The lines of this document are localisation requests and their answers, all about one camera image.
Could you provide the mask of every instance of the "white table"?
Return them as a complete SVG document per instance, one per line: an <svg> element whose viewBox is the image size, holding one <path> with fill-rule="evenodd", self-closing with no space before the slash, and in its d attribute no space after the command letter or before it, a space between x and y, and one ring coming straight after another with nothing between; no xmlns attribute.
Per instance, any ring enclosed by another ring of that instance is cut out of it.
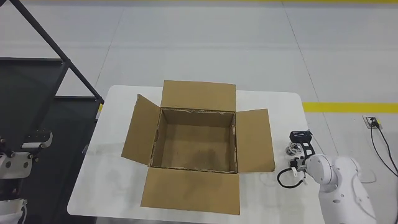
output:
<svg viewBox="0 0 398 224"><path fill-rule="evenodd" d="M133 218L195 223L322 224L319 186L283 189L276 181L287 167L285 155L291 131L308 129L300 97L295 93L237 91L237 111L268 108L276 170L240 174L241 214L190 212L140 207L147 166L121 157L137 94L160 105L162 88L112 86L68 204L71 215ZM285 184L298 178L286 175Z"/></svg>

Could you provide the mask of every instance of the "floor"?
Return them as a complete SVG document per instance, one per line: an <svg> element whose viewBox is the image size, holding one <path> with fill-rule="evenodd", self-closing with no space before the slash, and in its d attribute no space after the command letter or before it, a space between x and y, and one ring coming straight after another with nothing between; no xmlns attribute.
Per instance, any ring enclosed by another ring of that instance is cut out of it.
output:
<svg viewBox="0 0 398 224"><path fill-rule="evenodd" d="M396 4L220 1L24 1L106 98L112 85L163 80L234 83L289 91L302 101L395 103ZM57 57L10 4L0 9L0 56ZM90 95L72 73L59 95ZM378 223L397 215L397 178L371 146L362 114L307 113L325 154L363 168ZM377 114L393 157L398 115ZM387 157L380 135L374 134ZM98 219L98 223L130 223Z"/></svg>

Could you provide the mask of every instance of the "white robot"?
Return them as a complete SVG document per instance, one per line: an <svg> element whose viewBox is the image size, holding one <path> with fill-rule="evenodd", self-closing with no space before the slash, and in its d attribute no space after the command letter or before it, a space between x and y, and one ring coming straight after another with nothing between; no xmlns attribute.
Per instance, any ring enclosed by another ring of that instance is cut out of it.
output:
<svg viewBox="0 0 398 224"><path fill-rule="evenodd" d="M290 156L304 152L304 157L296 157L289 162L289 168L279 172L278 183L288 189L298 187L286 186L280 182L280 175L287 171L302 171L320 184L319 202L325 224L375 224L377 223L369 195L358 174L359 164L350 157L331 157L315 154L310 144L310 131L295 131L290 134L291 143L286 148Z"/></svg>
<svg viewBox="0 0 398 224"><path fill-rule="evenodd" d="M51 145L52 138L51 131L36 130L26 137L18 152L0 138L0 224L18 224L21 218L22 224L25 222L27 201L19 194L22 180L30 175L32 164L39 161L38 153Z"/></svg>

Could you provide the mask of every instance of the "black cable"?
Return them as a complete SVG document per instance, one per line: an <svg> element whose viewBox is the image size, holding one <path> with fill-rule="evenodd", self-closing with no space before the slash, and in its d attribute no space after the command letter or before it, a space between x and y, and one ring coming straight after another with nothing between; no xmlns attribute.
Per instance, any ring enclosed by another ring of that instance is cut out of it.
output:
<svg viewBox="0 0 398 224"><path fill-rule="evenodd" d="M290 170L292 170L292 168L287 168L287 169L281 170L281 171L278 173L278 176L276 177L276 180L278 181L279 185L282 186L282 187L285 188L285 189L294 189L294 188L298 187L300 184L302 184L302 183L303 183L303 179L305 179L305 172L304 172L304 178L303 178L302 180L300 180L297 184L295 184L295 185L283 185L283 184L280 182L279 177L280 177L283 173L288 172L288 171L290 171Z"/></svg>
<svg viewBox="0 0 398 224"><path fill-rule="evenodd" d="M398 169L397 169L396 163L394 162L394 160L392 160L390 145L388 145L388 142L387 142L386 138L384 137L384 134L383 134L383 132L381 131L379 125L377 125L376 127L378 128L378 130L379 130L381 136L383 137L383 140L384 140L384 142L385 142L385 144L386 144L386 146L387 146L388 156L390 157L390 160L391 160L391 162L392 162L392 165L394 166L394 168L395 168L395 170L396 170L396 172L397 172L397 174L398 174Z"/></svg>
<svg viewBox="0 0 398 224"><path fill-rule="evenodd" d="M381 162L387 167L387 169L389 169L391 171L391 173L394 174L394 176L398 177L398 171L397 171L397 173L392 171L392 169L384 162L383 158L381 158L379 152L376 149L376 146L374 145L374 141L373 141L373 125L371 125L371 139L372 139L372 144L373 144L374 151L376 152L377 156L380 158ZM394 163L394 161L392 160L392 157L391 157L390 146L388 145L388 143L387 143L387 141L385 139L384 139L384 141L387 144L387 150L388 150L388 153L389 153L390 160L391 160L392 164L394 165L394 168L396 169L397 167L395 166L395 163Z"/></svg>
<svg viewBox="0 0 398 224"><path fill-rule="evenodd" d="M396 170L397 173L396 173L396 174L393 173L392 170L390 169L390 167L388 167L388 168L389 168L389 170L390 170L395 176L398 177L398 169L397 169L396 163L394 162L394 160L392 160L391 151L390 151L390 145L388 145L387 139L384 137L384 134L383 134L383 132L382 132L381 129L380 129L379 123L377 123L376 120L374 120L374 121L375 121L375 126L376 126L377 129L379 130L379 132L380 132L381 136L383 137L383 140L384 140L384 142L385 142L385 144L386 144L386 146L387 146L388 156L390 157L390 160L391 160L391 162L392 162L392 165L394 166L394 168L395 168L395 170ZM398 214L397 214L397 216L396 216L396 220L395 220L394 223L395 223L395 224L398 224Z"/></svg>

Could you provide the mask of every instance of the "white cable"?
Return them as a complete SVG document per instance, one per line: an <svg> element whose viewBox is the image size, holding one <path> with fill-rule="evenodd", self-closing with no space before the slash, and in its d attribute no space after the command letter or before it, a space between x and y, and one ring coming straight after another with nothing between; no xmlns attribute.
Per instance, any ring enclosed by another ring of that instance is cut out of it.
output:
<svg viewBox="0 0 398 224"><path fill-rule="evenodd" d="M22 220L22 223L21 223L21 224L24 224L24 223L25 223L25 219L26 219L26 216L27 216L26 204L24 205L24 210L25 210L25 215L24 215L24 219Z"/></svg>
<svg viewBox="0 0 398 224"><path fill-rule="evenodd" d="M375 220L376 217L374 217L372 214L370 214L368 211L366 211L366 209L356 200L356 199L358 199L358 196L356 195L355 187L354 187L354 179L355 179L355 177L358 177L358 178L359 178L358 173L356 173L356 174L353 176L353 178L351 179L351 186L352 186L352 188L353 188L353 192L354 192L354 195L355 195L355 203L360 207L360 209L361 209L365 214L369 215L371 218L373 218L373 219Z"/></svg>
<svg viewBox="0 0 398 224"><path fill-rule="evenodd" d="M374 182L377 182L376 173L374 173L374 171L371 170L371 169L369 169L369 170L372 172L372 174L373 174L373 176L374 176L374 180L372 180L372 181L370 181L370 182L362 182L361 180L359 180L362 184L372 184L372 183L374 183Z"/></svg>

